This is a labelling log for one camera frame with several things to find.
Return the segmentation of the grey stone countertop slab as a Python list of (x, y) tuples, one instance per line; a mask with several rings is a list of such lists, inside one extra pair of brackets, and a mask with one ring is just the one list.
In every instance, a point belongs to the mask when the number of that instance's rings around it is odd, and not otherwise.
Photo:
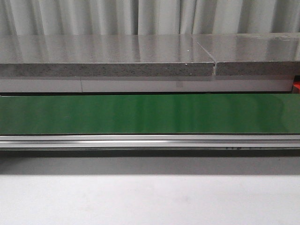
[(186, 35), (25, 35), (0, 39), (2, 77), (202, 77), (211, 57)]

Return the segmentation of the grey stone slab right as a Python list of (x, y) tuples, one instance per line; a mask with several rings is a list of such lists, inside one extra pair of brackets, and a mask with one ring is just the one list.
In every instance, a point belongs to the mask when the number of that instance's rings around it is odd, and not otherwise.
[(299, 33), (199, 34), (193, 40), (213, 59), (217, 77), (300, 74)]

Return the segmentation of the white cabinet front panel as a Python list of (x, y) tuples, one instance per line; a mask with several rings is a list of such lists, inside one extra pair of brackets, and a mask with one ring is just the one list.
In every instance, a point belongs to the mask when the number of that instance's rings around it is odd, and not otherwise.
[(294, 77), (4, 77), (2, 93), (89, 93), (89, 92), (286, 92)]

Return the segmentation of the white pleated curtain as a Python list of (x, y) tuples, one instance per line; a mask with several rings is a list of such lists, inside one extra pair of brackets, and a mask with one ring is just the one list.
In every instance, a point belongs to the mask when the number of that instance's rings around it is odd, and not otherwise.
[(3, 0), (2, 35), (299, 32), (297, 0)]

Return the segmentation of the green conveyor belt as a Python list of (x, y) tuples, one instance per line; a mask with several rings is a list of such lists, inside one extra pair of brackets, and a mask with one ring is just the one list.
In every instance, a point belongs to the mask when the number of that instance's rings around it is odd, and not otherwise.
[(6, 96), (3, 135), (297, 134), (298, 94)]

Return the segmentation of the aluminium conveyor side rail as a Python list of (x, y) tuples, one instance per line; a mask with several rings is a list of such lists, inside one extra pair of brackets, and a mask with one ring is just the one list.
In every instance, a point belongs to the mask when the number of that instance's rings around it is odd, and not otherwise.
[(299, 148), (299, 135), (2, 135), (1, 148)]

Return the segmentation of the red object at edge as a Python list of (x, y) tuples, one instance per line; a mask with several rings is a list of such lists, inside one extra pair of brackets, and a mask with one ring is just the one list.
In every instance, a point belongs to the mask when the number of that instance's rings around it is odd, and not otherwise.
[(292, 93), (300, 94), (300, 81), (293, 82)]

